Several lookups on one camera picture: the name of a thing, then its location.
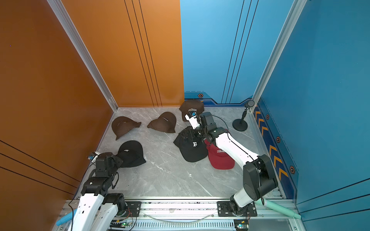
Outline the brown cap middle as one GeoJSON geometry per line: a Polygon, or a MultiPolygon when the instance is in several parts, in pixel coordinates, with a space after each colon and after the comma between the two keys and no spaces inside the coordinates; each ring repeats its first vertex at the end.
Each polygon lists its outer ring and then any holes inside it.
{"type": "Polygon", "coordinates": [[[162,113],[157,119],[152,120],[147,128],[164,133],[175,133],[176,116],[171,112],[162,113]]]}

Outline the brown cap far left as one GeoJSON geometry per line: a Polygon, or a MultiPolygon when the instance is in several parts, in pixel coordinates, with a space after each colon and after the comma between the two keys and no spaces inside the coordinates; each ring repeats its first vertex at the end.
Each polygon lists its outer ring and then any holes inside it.
{"type": "Polygon", "coordinates": [[[132,129],[139,128],[141,124],[141,122],[136,122],[128,117],[120,116],[113,120],[111,127],[116,135],[116,140],[118,140],[132,129]]]}

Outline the brown Colorado cap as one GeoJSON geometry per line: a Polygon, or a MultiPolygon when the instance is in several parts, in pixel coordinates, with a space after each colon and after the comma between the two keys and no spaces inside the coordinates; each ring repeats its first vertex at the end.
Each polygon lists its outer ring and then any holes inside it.
{"type": "Polygon", "coordinates": [[[204,112],[204,103],[199,100],[190,99],[183,102],[183,104],[179,108],[181,114],[182,114],[182,120],[184,122],[187,122],[187,119],[185,116],[189,112],[195,112],[197,115],[200,115],[204,112]]]}

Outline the black R cap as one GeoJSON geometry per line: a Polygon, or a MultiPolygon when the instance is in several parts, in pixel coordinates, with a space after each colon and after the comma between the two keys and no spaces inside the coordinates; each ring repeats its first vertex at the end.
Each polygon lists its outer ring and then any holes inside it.
{"type": "Polygon", "coordinates": [[[196,136],[196,140],[198,142],[198,145],[196,147],[193,147],[190,150],[180,150],[183,158],[187,162],[198,162],[208,156],[208,150],[203,139],[196,136]]]}

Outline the aluminium front rail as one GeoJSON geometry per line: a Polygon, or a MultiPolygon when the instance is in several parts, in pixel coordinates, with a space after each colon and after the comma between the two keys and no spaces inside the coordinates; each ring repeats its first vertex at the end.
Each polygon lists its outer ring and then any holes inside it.
{"type": "MultiPolygon", "coordinates": [[[[59,219],[76,210],[80,200],[66,203],[59,219]]],[[[121,218],[118,213],[112,222],[132,222],[128,228],[114,228],[107,231],[235,231],[234,220],[247,220],[249,231],[302,231],[301,219],[295,219],[275,212],[254,203],[257,217],[219,217],[218,201],[229,201],[222,198],[150,198],[129,197],[125,201],[141,201],[141,211],[137,218],[121,218]]],[[[298,213],[292,200],[268,200],[298,213]]],[[[54,226],[56,231],[69,231],[71,221],[54,226]]]]}

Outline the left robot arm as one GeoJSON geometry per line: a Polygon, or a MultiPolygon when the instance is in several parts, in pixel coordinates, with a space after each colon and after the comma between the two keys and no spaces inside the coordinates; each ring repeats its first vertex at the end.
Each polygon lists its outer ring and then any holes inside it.
{"type": "Polygon", "coordinates": [[[108,193],[123,161],[113,153],[95,154],[93,175],[83,184],[79,205],[72,212],[70,231],[107,231],[127,204],[122,193],[108,193]]]}

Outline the left circuit board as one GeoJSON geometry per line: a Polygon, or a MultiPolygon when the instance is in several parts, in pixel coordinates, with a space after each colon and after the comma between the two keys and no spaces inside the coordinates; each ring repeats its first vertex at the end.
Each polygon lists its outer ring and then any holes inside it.
{"type": "Polygon", "coordinates": [[[123,221],[123,222],[111,222],[109,225],[109,229],[112,230],[114,228],[128,228],[132,226],[132,222],[123,221]]]}

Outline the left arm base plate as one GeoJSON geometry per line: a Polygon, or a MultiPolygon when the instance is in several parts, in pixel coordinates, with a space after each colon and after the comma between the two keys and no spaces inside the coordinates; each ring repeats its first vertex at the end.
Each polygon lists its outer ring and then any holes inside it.
{"type": "Polygon", "coordinates": [[[126,201],[126,210],[122,214],[121,218],[133,217],[137,218],[141,211],[141,201],[126,201]]]}

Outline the circuit board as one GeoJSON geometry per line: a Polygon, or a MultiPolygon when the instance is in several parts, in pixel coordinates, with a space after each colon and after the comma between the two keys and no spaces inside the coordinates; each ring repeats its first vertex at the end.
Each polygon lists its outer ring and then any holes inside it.
{"type": "Polygon", "coordinates": [[[109,225],[109,229],[112,230],[114,228],[128,228],[132,226],[132,222],[123,221],[123,222],[111,222],[109,225]]]}
{"type": "Polygon", "coordinates": [[[249,229],[249,222],[247,220],[234,220],[234,227],[236,231],[248,231],[249,229]]]}

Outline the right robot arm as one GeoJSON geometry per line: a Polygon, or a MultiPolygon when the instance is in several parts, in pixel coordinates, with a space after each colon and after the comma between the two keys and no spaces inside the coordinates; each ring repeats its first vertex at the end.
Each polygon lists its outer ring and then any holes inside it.
{"type": "Polygon", "coordinates": [[[185,118],[197,135],[225,151],[243,170],[242,189],[230,197],[229,206],[234,215],[246,215],[250,204],[263,201],[266,194],[278,187],[271,159],[240,144],[232,137],[229,129],[217,126],[210,112],[197,115],[192,111],[185,118]]]}

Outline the right circuit board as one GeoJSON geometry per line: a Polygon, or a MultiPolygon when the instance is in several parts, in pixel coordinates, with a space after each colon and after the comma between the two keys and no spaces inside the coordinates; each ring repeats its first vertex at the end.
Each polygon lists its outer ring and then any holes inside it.
{"type": "Polygon", "coordinates": [[[236,231],[248,231],[249,229],[249,222],[247,220],[234,220],[234,227],[236,231]]]}

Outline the black microphone stand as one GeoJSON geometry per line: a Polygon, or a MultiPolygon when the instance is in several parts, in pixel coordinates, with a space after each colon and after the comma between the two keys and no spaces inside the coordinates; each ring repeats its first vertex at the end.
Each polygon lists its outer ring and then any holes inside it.
{"type": "Polygon", "coordinates": [[[253,99],[248,99],[246,101],[246,103],[244,104],[244,111],[243,111],[243,114],[242,114],[242,117],[241,119],[235,119],[232,123],[232,126],[235,130],[237,131],[246,131],[247,128],[248,128],[248,124],[247,122],[244,120],[246,115],[247,115],[247,112],[255,105],[255,102],[253,99]]]}

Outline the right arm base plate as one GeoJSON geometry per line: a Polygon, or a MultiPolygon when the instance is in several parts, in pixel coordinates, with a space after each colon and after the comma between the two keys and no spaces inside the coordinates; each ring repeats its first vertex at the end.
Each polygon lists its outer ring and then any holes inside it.
{"type": "Polygon", "coordinates": [[[257,217],[254,203],[249,203],[241,208],[232,201],[218,201],[217,212],[219,217],[257,217]]]}

